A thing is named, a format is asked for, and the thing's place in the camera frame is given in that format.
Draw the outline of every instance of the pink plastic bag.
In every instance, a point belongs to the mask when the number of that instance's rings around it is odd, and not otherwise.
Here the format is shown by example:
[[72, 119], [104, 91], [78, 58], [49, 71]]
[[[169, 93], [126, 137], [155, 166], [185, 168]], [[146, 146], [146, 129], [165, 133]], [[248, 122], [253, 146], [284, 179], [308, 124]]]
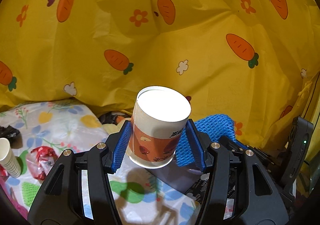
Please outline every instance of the pink plastic bag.
[[55, 151], [47, 146], [37, 147], [26, 155], [26, 163], [31, 175], [33, 178], [42, 181], [57, 159]]

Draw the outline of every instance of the cartoon face on cup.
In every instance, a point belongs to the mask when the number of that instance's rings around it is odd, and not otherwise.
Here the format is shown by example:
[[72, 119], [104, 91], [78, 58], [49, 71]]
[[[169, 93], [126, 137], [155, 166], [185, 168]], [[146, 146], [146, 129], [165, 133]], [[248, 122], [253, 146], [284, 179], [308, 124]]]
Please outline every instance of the cartoon face on cup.
[[138, 94], [131, 118], [133, 135], [127, 148], [136, 164], [161, 168], [173, 158], [191, 107], [180, 93], [166, 87], [147, 87]]

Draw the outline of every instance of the textured blue pad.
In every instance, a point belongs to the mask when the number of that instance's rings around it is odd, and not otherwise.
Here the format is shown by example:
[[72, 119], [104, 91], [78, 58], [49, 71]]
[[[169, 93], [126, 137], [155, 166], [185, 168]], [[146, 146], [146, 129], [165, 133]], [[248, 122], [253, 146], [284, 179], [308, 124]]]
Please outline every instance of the textured blue pad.
[[[210, 115], [204, 119], [196, 121], [195, 125], [198, 131], [207, 133], [212, 142], [218, 142], [221, 136], [226, 136], [229, 139], [236, 141], [234, 122], [228, 115]], [[182, 132], [176, 148], [176, 158], [177, 165], [180, 167], [186, 166], [195, 161], [186, 137], [185, 129]]]

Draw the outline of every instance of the silver screw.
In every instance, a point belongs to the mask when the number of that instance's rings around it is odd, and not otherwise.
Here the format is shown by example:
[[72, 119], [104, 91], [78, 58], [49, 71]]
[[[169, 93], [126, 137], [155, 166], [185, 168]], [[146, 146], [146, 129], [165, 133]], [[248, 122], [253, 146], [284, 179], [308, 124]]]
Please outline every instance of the silver screw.
[[213, 148], [215, 148], [215, 149], [220, 148], [220, 144], [219, 144], [219, 143], [217, 143], [217, 142], [213, 142], [213, 143], [211, 143], [211, 146], [212, 146]]
[[70, 149], [66, 149], [64, 152], [63, 152], [63, 155], [64, 156], [68, 156], [68, 155], [70, 155], [71, 154], [71, 150]]
[[97, 144], [97, 148], [99, 148], [99, 149], [103, 149], [105, 147], [106, 147], [106, 143], [100, 142]]
[[245, 153], [250, 157], [253, 156], [253, 151], [250, 149], [246, 150]]

